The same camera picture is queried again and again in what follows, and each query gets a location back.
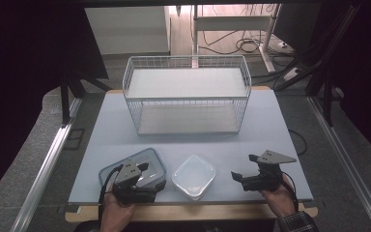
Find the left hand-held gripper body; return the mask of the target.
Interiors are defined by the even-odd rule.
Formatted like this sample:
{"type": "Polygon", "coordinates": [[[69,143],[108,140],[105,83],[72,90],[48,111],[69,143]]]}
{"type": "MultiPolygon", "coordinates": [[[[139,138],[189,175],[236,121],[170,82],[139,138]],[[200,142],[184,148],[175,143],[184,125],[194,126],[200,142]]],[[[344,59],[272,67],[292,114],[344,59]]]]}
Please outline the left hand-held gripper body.
{"type": "Polygon", "coordinates": [[[140,188],[137,183],[142,172],[132,159],[125,161],[119,168],[113,183],[112,193],[122,204],[153,203],[157,192],[155,188],[140,188]]]}

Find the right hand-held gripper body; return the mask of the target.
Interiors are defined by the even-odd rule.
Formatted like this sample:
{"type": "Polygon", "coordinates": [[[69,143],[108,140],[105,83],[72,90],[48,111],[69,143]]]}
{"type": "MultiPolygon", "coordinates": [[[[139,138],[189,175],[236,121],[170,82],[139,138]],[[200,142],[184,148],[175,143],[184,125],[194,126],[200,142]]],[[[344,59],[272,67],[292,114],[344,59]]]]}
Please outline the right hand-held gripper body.
{"type": "Polygon", "coordinates": [[[259,174],[251,177],[244,177],[242,182],[245,191],[251,190],[269,190],[278,189],[283,181],[282,163],[296,162],[297,160],[280,153],[267,150],[261,156],[258,156],[257,162],[259,174]]]}

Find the clear container with blue lid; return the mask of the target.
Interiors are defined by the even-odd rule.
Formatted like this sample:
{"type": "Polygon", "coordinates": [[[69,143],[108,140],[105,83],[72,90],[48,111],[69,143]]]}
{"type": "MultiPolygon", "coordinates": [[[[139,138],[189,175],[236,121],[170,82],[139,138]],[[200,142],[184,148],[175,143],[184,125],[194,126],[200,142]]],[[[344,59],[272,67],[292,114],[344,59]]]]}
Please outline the clear container with blue lid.
{"type": "Polygon", "coordinates": [[[118,172],[115,172],[107,181],[109,174],[116,168],[122,165],[127,160],[133,160],[136,164],[141,164],[147,162],[149,167],[146,171],[142,172],[140,179],[138,180],[137,185],[140,188],[156,188],[156,184],[166,181],[166,168],[159,157],[157,151],[153,148],[147,148],[140,152],[135,153],[132,156],[121,159],[117,162],[114,162],[106,167],[104,167],[99,172],[99,181],[100,186],[103,187],[106,184],[106,188],[109,189],[110,186],[115,181],[118,172]]]}

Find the white square plastic container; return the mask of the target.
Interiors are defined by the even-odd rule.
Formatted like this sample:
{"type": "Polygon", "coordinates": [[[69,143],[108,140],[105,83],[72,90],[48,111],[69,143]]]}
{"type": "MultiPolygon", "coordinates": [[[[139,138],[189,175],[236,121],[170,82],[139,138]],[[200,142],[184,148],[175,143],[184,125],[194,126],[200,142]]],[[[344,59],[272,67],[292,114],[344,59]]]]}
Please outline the white square plastic container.
{"type": "Polygon", "coordinates": [[[186,159],[172,174],[177,190],[193,201],[199,200],[216,176],[215,168],[199,156],[186,159]]]}

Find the person's right hand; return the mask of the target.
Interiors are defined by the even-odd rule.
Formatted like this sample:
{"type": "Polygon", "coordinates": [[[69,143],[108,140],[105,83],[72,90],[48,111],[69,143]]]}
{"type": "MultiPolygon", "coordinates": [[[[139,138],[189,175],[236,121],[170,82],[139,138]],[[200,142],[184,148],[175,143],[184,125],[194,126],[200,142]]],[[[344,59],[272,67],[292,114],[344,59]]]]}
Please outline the person's right hand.
{"type": "Polygon", "coordinates": [[[291,194],[292,185],[286,175],[283,175],[283,185],[275,191],[261,190],[260,193],[265,198],[271,211],[278,218],[285,218],[297,212],[293,196],[291,194]]]}

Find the person's left hand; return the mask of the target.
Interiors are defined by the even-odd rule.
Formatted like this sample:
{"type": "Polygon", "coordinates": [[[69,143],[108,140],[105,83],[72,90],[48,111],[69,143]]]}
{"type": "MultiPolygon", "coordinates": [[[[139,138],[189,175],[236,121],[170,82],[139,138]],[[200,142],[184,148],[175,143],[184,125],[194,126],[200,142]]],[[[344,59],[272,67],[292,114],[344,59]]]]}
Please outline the person's left hand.
{"type": "Polygon", "coordinates": [[[134,216],[134,204],[122,205],[112,193],[107,193],[103,200],[100,232],[122,232],[134,216]]]}

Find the white power strip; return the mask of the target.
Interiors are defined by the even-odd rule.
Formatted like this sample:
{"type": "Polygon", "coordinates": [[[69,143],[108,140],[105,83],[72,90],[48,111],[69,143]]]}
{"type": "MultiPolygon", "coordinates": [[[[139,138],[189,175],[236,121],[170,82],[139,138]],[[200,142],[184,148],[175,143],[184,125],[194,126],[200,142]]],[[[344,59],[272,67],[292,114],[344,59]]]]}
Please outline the white power strip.
{"type": "Polygon", "coordinates": [[[292,68],[290,71],[288,71],[285,74],[284,80],[285,81],[288,81],[288,80],[292,79],[293,77],[295,77],[296,75],[298,75],[300,72],[301,72],[301,69],[299,69],[299,68],[292,68]]]}

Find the black metal stand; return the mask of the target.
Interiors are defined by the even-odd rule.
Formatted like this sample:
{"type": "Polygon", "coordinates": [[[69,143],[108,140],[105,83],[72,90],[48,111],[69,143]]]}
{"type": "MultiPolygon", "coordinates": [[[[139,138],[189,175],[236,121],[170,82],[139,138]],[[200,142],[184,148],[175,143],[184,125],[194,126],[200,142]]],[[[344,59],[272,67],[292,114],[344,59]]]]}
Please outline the black metal stand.
{"type": "Polygon", "coordinates": [[[81,82],[85,80],[98,87],[104,92],[110,91],[111,87],[91,77],[84,72],[64,73],[61,77],[61,105],[62,105],[62,127],[64,128],[71,121],[69,91],[78,99],[86,95],[86,90],[81,82]]]}
{"type": "Polygon", "coordinates": [[[332,57],[336,48],[342,41],[342,38],[346,34],[346,31],[351,25],[361,5],[361,3],[357,0],[345,1],[346,8],[339,15],[339,18],[333,23],[332,30],[334,34],[332,36],[328,35],[328,44],[320,59],[305,71],[300,72],[292,79],[286,81],[285,83],[277,85],[274,88],[276,92],[281,92],[294,85],[295,83],[305,79],[306,77],[311,76],[311,79],[305,87],[305,94],[308,97],[315,97],[321,89],[324,89],[322,117],[330,127],[333,126],[331,120],[331,92],[333,87],[333,80],[329,72],[329,64],[332,61],[332,57]]]}

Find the white cabinet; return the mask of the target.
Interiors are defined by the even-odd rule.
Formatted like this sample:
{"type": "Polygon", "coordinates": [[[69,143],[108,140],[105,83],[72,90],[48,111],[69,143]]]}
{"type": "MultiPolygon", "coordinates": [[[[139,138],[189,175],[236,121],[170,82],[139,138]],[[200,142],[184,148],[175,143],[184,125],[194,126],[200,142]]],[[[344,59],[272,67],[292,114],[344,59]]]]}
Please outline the white cabinet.
{"type": "Polygon", "coordinates": [[[168,8],[86,8],[101,55],[170,50],[168,8]]]}

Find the dark monitor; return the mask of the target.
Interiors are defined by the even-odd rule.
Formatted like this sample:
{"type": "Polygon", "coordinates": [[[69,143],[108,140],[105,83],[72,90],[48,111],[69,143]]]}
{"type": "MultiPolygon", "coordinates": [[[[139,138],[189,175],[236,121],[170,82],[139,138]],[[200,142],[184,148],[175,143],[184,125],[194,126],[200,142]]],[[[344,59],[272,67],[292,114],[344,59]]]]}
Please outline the dark monitor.
{"type": "Polygon", "coordinates": [[[310,46],[320,3],[282,4],[279,8],[273,34],[296,51],[310,46]]]}

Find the aluminium rail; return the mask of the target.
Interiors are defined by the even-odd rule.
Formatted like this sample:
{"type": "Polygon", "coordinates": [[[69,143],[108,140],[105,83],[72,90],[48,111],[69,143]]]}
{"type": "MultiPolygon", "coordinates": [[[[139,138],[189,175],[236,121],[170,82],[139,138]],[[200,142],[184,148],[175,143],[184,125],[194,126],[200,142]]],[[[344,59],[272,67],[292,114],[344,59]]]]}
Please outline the aluminium rail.
{"type": "Polygon", "coordinates": [[[349,181],[351,182],[359,201],[361,202],[366,214],[371,220],[371,190],[362,180],[359,172],[357,171],[357,168],[351,160],[347,149],[340,140],[334,127],[330,126],[325,120],[322,112],[323,108],[321,107],[318,99],[316,97],[307,97],[307,100],[312,107],[312,110],[316,115],[330,146],[332,147],[349,181]]]}
{"type": "Polygon", "coordinates": [[[22,204],[19,213],[14,221],[14,224],[10,232],[26,232],[27,228],[33,218],[34,213],[37,210],[39,202],[43,196],[44,190],[50,179],[50,175],[53,168],[60,156],[60,153],[64,147],[67,137],[71,131],[72,123],[75,119],[75,115],[82,103],[82,99],[74,99],[71,102],[69,111],[71,112],[70,120],[58,129],[50,148],[46,154],[43,164],[35,178],[35,181],[30,188],[24,203],[22,204]]]}

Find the white desk frame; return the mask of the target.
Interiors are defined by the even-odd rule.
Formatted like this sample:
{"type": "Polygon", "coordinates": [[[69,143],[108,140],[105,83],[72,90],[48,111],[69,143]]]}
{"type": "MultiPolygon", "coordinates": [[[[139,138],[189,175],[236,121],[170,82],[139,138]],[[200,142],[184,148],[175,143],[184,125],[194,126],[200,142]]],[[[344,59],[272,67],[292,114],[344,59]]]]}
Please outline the white desk frame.
{"type": "Polygon", "coordinates": [[[265,39],[258,49],[268,73],[275,73],[274,65],[268,53],[268,47],[274,25],[281,5],[276,4],[271,15],[243,15],[243,16],[199,16],[198,6],[194,5],[192,15],[192,54],[198,54],[199,31],[265,31],[265,39]]]}

